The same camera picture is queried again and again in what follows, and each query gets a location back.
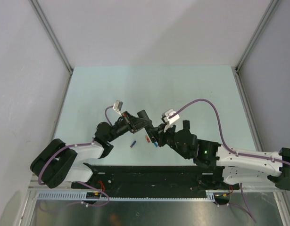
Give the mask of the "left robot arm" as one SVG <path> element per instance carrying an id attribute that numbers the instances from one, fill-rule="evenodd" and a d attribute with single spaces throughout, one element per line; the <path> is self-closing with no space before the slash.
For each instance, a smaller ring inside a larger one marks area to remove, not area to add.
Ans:
<path id="1" fill-rule="evenodd" d="M 89 143 L 68 145 L 59 138 L 52 140 L 31 163 L 30 170 L 38 177 L 41 186 L 56 188 L 63 182 L 79 181 L 87 188 L 93 188 L 98 183 L 98 176 L 86 162 L 107 157 L 113 149 L 112 141 L 127 132 L 136 133 L 151 125 L 145 110 L 137 116 L 125 111 L 114 125 L 99 123 Z"/>

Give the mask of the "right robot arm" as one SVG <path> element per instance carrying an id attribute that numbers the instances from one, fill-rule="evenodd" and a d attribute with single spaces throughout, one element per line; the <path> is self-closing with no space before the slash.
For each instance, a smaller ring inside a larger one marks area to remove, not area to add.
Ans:
<path id="1" fill-rule="evenodd" d="M 273 183 L 281 190 L 290 191 L 290 149 L 278 152 L 255 152 L 229 148 L 225 143 L 198 139 L 190 132 L 190 122 L 183 121 L 183 129 L 175 130 L 168 122 L 145 128 L 152 142 L 169 146 L 184 159 L 191 159 L 202 168 L 223 168 L 211 177 L 217 189 L 227 184 Z"/>

